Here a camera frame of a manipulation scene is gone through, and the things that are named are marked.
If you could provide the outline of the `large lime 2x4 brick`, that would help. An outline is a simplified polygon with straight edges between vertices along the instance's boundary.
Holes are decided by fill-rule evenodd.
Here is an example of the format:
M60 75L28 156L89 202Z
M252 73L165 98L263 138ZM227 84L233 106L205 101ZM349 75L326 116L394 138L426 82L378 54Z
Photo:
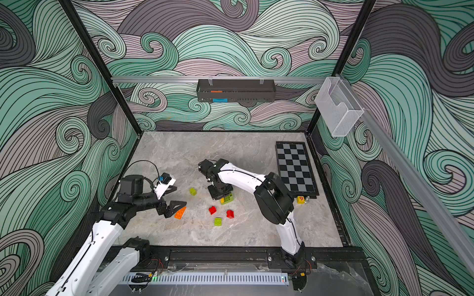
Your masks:
M232 193L229 193L229 195L225 196L225 197L222 197L221 199L224 199L225 200L225 204L228 204L228 203L231 203L233 200L234 200L234 197L233 197L233 194Z

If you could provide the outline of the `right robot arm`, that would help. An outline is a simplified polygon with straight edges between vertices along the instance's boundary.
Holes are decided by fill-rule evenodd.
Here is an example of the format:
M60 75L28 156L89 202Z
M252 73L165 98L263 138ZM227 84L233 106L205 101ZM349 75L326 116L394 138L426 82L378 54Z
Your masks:
M295 269L306 262L305 244L297 232L293 213L295 198L276 173L252 173L225 159L205 159L198 164L198 170L210 182L208 191L214 200L227 197L235 187L252 194L264 218L276 226L286 265Z

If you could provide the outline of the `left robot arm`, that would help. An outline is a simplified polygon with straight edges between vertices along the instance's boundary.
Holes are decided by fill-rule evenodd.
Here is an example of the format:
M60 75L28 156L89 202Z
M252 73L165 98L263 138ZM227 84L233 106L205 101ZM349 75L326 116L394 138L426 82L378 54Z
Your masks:
M123 177L117 200L100 210L86 241L47 295L108 296L134 267L151 261L149 241L132 238L103 271L98 271L109 249L138 212L154 209L158 215L170 218L185 207L185 202L164 199L176 191L175 181L168 173L155 181L141 175Z

